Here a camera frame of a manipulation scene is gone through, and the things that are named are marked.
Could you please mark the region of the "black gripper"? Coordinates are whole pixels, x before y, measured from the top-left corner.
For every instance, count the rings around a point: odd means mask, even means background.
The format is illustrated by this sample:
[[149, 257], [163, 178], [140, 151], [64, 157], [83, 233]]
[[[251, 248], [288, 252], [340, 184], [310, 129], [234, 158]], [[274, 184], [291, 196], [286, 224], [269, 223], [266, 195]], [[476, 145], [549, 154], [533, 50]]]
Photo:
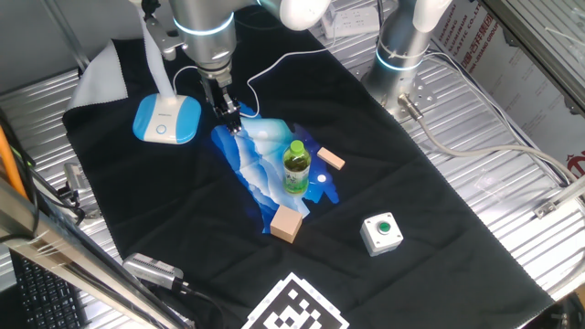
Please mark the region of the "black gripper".
[[201, 78], [201, 83], [216, 116], [225, 122], [232, 134], [238, 134], [242, 130], [239, 105], [229, 95], [228, 88], [221, 87], [216, 79], [205, 76]]

